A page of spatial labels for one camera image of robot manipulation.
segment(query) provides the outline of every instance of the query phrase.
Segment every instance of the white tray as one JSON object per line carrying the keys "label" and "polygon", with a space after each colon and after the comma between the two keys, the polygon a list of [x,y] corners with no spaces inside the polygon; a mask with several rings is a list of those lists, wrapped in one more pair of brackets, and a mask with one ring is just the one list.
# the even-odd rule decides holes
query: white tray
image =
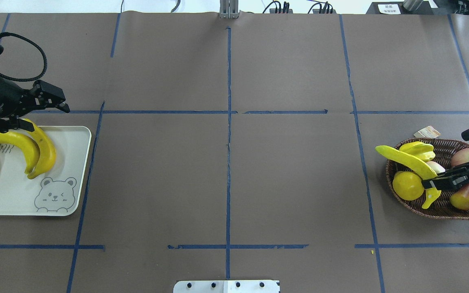
{"label": "white tray", "polygon": [[[67,216],[77,209],[92,134],[84,126],[40,127],[54,142],[56,163],[49,172],[30,180],[24,173],[23,152],[0,144],[0,215]],[[66,200],[53,202],[49,193],[58,197],[63,193]]]}

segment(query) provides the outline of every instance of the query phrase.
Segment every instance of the bear drawing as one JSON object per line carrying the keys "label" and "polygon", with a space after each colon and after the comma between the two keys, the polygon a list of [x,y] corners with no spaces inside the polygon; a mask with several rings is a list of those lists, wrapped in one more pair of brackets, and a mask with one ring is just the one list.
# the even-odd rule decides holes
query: bear drawing
{"label": "bear drawing", "polygon": [[65,181],[54,181],[50,177],[41,180],[41,191],[35,197],[38,212],[68,212],[75,204],[73,188],[77,180],[73,177]]}

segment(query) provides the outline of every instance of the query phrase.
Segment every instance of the black cable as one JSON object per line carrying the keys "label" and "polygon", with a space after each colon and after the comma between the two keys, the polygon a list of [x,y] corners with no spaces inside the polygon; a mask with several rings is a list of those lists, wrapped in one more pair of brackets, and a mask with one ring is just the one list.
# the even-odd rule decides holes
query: black cable
{"label": "black cable", "polygon": [[32,77],[32,78],[13,78],[13,77],[4,75],[1,72],[0,72],[0,77],[2,77],[4,79],[11,80],[11,81],[17,81],[17,82],[34,81],[34,80],[38,80],[39,78],[43,77],[43,75],[46,73],[46,67],[48,66],[48,64],[46,62],[46,54],[44,54],[43,49],[41,49],[41,47],[39,47],[39,45],[37,45],[33,41],[30,41],[26,37],[23,37],[22,35],[17,35],[17,33],[11,33],[11,32],[2,32],[2,33],[0,33],[0,39],[2,39],[4,37],[16,37],[18,39],[22,39],[22,40],[28,42],[29,44],[31,44],[34,47],[36,47],[39,50],[39,52],[41,53],[41,56],[43,56],[43,71],[41,71],[41,73],[38,76]]}
{"label": "black cable", "polygon": [[180,0],[177,0],[177,5],[175,5],[175,7],[173,7],[173,9],[171,9],[171,13],[175,12],[175,10],[177,10],[177,8],[180,6]]}
{"label": "black cable", "polygon": [[264,9],[264,12],[262,13],[265,13],[267,11],[267,9],[274,3],[274,5],[276,5],[276,13],[278,13],[278,11],[281,11],[281,3],[279,1],[272,1],[271,3],[269,3],[269,5],[267,5],[267,7]]}
{"label": "black cable", "polygon": [[312,8],[314,8],[314,6],[316,6],[316,5],[319,5],[319,6],[320,6],[320,10],[322,9],[322,4],[321,4],[320,2],[317,2],[317,3],[314,3],[313,6],[311,6],[311,9],[309,9],[309,11],[307,12],[307,14],[311,13]]}

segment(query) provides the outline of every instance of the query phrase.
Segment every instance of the white metal bracket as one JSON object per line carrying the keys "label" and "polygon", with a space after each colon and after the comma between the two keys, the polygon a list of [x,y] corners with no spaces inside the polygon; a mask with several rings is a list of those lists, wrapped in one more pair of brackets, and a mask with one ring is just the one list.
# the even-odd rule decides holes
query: white metal bracket
{"label": "white metal bracket", "polygon": [[238,0],[220,0],[220,18],[238,18]]}
{"label": "white metal bracket", "polygon": [[180,281],[173,293],[280,293],[277,280]]}

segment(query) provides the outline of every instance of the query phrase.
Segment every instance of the wicker basket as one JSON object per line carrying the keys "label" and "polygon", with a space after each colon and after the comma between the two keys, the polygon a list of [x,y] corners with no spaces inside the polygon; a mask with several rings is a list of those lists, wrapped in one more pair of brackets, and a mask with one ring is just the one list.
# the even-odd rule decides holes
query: wicker basket
{"label": "wicker basket", "polygon": [[[450,168],[450,160],[452,156],[458,152],[459,150],[469,148],[469,144],[457,141],[457,140],[450,140],[450,139],[431,139],[431,138],[411,138],[405,141],[398,143],[395,148],[399,149],[405,143],[413,142],[413,141],[422,141],[424,143],[430,143],[434,146],[434,152],[436,154],[433,161],[436,161],[440,165],[442,165],[445,169]],[[450,197],[454,194],[454,191],[444,191],[441,193],[441,196],[432,203],[432,205],[424,210],[421,208],[423,202],[426,200],[425,195],[422,195],[420,198],[407,201],[400,198],[392,187],[392,180],[394,174],[397,171],[410,171],[409,168],[396,163],[391,160],[387,160],[387,182],[392,194],[396,197],[396,199],[410,211],[421,215],[423,217],[431,218],[431,219],[465,219],[469,220],[469,211],[461,211],[457,208],[454,208],[450,203]]]}

